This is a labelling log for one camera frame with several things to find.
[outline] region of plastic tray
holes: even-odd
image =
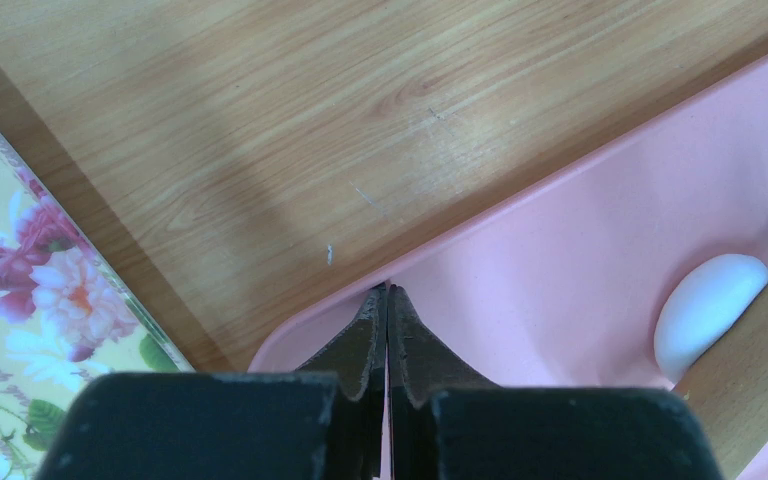
[[[660,308],[727,252],[768,266],[768,56],[294,316],[250,370],[295,368],[390,280],[500,384],[671,388]],[[740,478],[768,480],[768,444]]]

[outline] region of wooden table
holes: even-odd
[[[210,370],[768,53],[756,0],[87,5],[0,0],[0,130]]]

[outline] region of floral box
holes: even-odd
[[[32,477],[99,375],[191,369],[0,135],[0,480]]]

